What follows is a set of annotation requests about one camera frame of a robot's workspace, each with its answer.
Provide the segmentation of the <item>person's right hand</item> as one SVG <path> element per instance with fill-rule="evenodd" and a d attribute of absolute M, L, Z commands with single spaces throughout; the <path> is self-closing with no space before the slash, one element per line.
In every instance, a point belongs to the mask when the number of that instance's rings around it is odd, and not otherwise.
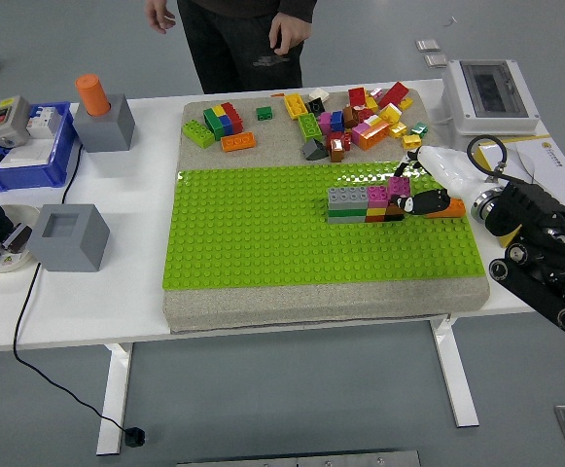
<path fill-rule="evenodd" d="M 149 26 L 159 34 L 176 25 L 176 17 L 167 9 L 166 0 L 146 0 L 144 11 Z"/>

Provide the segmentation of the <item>person's left hand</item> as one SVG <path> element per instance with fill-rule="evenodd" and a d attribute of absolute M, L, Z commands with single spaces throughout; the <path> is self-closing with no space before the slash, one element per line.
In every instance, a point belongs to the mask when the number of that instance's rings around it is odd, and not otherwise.
<path fill-rule="evenodd" d="M 300 18 L 277 13 L 272 19 L 268 33 L 269 46 L 277 55 L 285 55 L 312 32 L 312 24 Z"/>

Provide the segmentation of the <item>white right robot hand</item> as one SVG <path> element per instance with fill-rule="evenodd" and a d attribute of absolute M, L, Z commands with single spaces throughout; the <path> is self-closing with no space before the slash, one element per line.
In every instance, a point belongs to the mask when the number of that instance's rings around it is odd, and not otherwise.
<path fill-rule="evenodd" d="M 487 194 L 496 187 L 486 183 L 481 173 L 457 150 L 442 147 L 421 146 L 408 151 L 395 175 L 418 162 L 440 185 L 441 189 L 426 191 L 411 197 L 395 196 L 392 200 L 405 213 L 426 215 L 444 211 L 453 199 L 461 199 L 470 214 L 482 221 L 480 212 L 487 203 Z"/>

